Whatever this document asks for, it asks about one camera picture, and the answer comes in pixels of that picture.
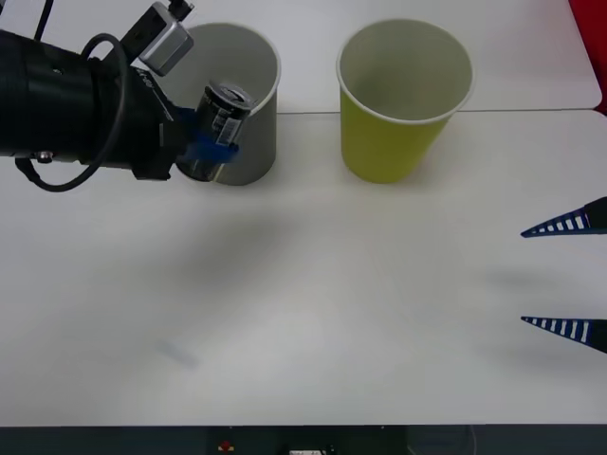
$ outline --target paper cup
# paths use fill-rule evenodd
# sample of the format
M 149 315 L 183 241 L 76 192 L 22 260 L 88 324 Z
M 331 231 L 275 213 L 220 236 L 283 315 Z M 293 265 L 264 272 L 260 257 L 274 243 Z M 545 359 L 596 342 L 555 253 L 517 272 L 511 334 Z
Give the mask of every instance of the paper cup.
M 280 57 L 268 39 L 248 27 L 206 24 L 189 32 L 193 49 L 157 81 L 174 104 L 192 109 L 211 80 L 235 84 L 251 95 L 256 105 L 240 134 L 240 152 L 215 177 L 226 185 L 247 185 L 263 177 L 276 159 Z
M 444 29 L 396 19 L 355 33 L 337 60 L 341 154 L 360 178 L 408 175 L 469 99 L 468 52 Z

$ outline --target black floor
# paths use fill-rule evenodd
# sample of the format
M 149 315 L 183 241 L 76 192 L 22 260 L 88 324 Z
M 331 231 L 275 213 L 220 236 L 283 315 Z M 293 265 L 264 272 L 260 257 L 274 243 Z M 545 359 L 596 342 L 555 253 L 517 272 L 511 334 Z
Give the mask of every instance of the black floor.
M 607 426 L 475 426 L 478 455 L 604 455 Z M 472 455 L 467 427 L 0 428 L 0 455 Z

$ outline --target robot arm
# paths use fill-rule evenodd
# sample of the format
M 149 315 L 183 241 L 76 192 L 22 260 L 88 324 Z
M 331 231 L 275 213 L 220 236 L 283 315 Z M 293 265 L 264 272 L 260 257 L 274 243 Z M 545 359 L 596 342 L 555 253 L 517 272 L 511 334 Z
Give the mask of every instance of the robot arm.
M 193 46 L 180 24 L 192 9 L 183 0 L 168 8 L 156 2 L 120 42 L 98 35 L 83 54 L 0 30 L 0 155 L 15 157 L 19 170 L 47 191 L 71 190 L 99 166 L 168 180 L 188 131 L 152 74 L 131 63 L 140 58 L 159 76 L 171 71 Z M 112 52 L 103 61 L 89 59 L 103 41 Z M 68 184 L 48 185 L 32 159 L 87 168 Z

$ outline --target can lid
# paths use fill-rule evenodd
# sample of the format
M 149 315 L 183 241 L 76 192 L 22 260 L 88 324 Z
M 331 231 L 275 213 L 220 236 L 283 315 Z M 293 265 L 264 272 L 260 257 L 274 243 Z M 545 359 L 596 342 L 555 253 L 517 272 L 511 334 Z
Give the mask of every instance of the can lid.
M 251 111 L 255 107 L 256 103 L 253 97 L 236 84 L 210 81 L 209 88 L 215 95 L 221 98 L 221 100 L 226 101 L 235 107 L 245 111 Z

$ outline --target red object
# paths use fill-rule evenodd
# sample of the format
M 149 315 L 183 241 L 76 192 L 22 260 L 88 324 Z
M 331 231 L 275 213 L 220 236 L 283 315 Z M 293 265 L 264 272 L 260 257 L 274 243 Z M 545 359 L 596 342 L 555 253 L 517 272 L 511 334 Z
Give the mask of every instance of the red object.
M 233 452 L 234 446 L 231 444 L 230 441 L 224 441 L 223 443 L 221 443 L 219 445 L 219 451 L 220 452 Z
M 597 110 L 607 114 L 607 0 L 569 0 L 569 3 L 603 93 Z

